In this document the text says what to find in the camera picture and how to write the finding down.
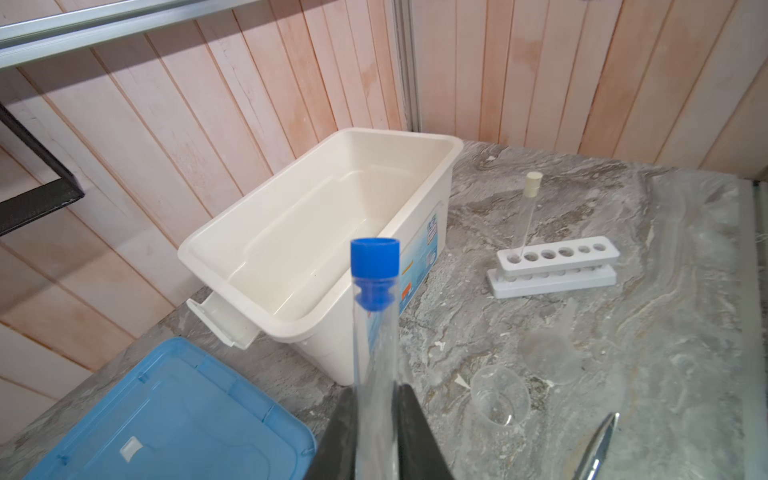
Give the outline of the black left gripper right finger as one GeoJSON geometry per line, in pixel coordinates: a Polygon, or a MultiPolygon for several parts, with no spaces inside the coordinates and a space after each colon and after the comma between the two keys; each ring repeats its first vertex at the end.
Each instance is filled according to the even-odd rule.
{"type": "Polygon", "coordinates": [[[397,390],[397,434],[401,480],[453,480],[413,388],[397,390]]]}

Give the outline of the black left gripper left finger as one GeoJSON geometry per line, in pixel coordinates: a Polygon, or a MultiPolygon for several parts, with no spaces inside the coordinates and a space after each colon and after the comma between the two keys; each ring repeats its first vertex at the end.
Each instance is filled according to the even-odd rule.
{"type": "Polygon", "coordinates": [[[358,400],[354,387],[345,388],[307,470],[304,480],[351,480],[355,476],[358,400]]]}

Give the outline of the small clear glass beaker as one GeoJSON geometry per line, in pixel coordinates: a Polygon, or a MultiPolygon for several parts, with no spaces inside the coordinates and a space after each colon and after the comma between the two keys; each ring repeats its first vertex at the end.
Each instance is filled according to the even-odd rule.
{"type": "Polygon", "coordinates": [[[471,403],[489,425],[513,428],[527,417],[531,400],[525,382],[500,365],[480,368],[470,383],[471,403]]]}

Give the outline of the blue plastic bin lid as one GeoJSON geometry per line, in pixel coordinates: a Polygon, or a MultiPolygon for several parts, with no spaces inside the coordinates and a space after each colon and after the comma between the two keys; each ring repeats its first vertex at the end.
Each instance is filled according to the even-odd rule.
{"type": "Polygon", "coordinates": [[[141,360],[30,479],[301,479],[311,430],[183,338],[141,360]]]}

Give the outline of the white plastic storage bin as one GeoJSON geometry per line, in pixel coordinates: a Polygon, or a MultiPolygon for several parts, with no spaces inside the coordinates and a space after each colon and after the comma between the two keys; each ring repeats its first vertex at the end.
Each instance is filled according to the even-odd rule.
{"type": "Polygon", "coordinates": [[[180,261],[210,289],[189,309],[225,345],[291,345],[339,385],[354,381],[350,243],[401,244],[405,308],[446,243],[460,139],[338,131],[191,234],[180,261]]]}

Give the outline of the white test tube rack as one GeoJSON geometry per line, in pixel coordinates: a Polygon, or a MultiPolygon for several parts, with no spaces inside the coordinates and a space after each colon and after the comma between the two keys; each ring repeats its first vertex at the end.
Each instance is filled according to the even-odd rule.
{"type": "Polygon", "coordinates": [[[612,286],[619,257],[604,236],[500,250],[487,281],[497,299],[612,286]]]}

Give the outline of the aluminium frame rail back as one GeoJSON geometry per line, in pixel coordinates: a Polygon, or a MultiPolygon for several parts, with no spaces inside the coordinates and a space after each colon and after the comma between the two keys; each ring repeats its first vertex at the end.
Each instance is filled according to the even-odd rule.
{"type": "Polygon", "coordinates": [[[18,67],[245,4],[244,0],[120,1],[4,25],[1,68],[18,67]]]}

